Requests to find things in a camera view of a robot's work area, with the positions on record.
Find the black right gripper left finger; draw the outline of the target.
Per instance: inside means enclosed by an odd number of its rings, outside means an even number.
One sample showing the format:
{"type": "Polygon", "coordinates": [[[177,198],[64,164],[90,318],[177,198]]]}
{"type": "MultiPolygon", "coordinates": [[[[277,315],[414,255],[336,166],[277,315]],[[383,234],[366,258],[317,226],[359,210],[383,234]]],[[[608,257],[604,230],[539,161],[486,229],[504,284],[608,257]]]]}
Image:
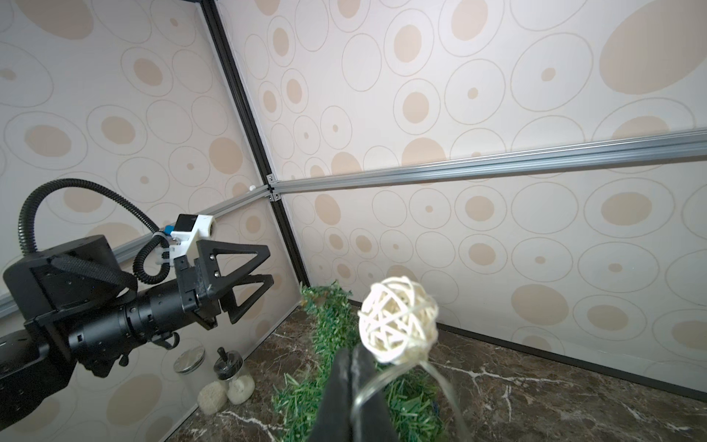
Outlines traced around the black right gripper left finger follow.
{"type": "Polygon", "coordinates": [[[309,442],[349,442],[352,439],[351,350],[342,348],[331,364],[309,442]]]}

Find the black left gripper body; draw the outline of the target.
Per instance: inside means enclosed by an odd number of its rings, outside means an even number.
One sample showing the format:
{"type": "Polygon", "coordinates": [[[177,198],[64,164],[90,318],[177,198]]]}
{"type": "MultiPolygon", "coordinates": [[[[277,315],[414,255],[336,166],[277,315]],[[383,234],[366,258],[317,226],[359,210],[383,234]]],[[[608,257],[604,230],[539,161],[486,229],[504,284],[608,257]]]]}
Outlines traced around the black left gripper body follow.
{"type": "Polygon", "coordinates": [[[142,345],[171,350],[180,343],[178,330],[193,323],[215,328],[219,307],[209,293],[220,276],[217,259],[197,258],[190,265],[180,258],[175,274],[142,292],[129,291],[71,325],[68,344],[75,360],[105,379],[114,365],[127,366],[130,353],[142,345]]]}

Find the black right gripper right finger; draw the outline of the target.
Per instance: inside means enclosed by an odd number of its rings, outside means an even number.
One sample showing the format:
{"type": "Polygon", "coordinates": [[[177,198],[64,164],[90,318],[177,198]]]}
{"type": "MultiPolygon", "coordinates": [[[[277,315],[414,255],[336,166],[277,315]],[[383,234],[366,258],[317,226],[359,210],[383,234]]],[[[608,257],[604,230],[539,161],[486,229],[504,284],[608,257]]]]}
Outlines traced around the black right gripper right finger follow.
{"type": "MultiPolygon", "coordinates": [[[[352,401],[376,374],[373,355],[362,344],[355,346],[351,363],[352,401]]],[[[382,390],[370,397],[357,412],[351,408],[351,433],[355,442],[399,440],[382,390]]]]}

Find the small green christmas tree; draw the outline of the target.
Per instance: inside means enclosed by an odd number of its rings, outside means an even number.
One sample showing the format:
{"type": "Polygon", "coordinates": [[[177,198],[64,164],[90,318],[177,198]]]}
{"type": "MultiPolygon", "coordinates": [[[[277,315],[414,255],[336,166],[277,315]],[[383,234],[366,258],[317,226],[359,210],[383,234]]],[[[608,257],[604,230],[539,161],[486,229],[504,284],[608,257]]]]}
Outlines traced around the small green christmas tree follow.
{"type": "Polygon", "coordinates": [[[383,367],[361,344],[349,292],[338,283],[302,287],[314,323],[314,368],[285,376],[274,394],[283,441],[444,441],[437,388],[421,370],[395,379],[351,416],[355,395],[383,367]]]}

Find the string lights with rattan balls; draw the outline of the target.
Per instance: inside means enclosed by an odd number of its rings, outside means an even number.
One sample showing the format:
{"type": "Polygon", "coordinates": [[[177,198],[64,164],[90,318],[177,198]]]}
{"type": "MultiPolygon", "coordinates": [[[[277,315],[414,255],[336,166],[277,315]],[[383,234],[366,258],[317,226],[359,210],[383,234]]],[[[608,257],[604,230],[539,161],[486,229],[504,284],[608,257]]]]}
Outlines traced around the string lights with rattan balls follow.
{"type": "Polygon", "coordinates": [[[359,335],[380,364],[390,367],[366,382],[355,394],[350,421],[363,416],[366,403],[395,379],[419,366],[439,384],[455,416],[458,436],[471,441],[460,402],[450,382],[429,362],[438,339],[436,300],[406,276],[390,277],[370,287],[359,311],[359,335]]]}

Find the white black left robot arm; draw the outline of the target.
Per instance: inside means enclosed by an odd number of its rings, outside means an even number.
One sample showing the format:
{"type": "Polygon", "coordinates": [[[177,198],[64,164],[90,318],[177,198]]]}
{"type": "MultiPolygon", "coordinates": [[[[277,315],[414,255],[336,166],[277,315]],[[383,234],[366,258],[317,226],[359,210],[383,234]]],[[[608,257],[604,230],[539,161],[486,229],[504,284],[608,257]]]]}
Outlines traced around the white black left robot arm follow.
{"type": "Polygon", "coordinates": [[[138,291],[103,236],[32,252],[7,268],[4,281],[25,322],[1,339],[1,427],[15,425],[69,383],[81,364],[98,378],[130,353],[154,344],[175,348],[193,323],[236,323],[272,286],[256,269],[265,245],[201,239],[193,261],[175,262],[173,280],[138,291]]]}

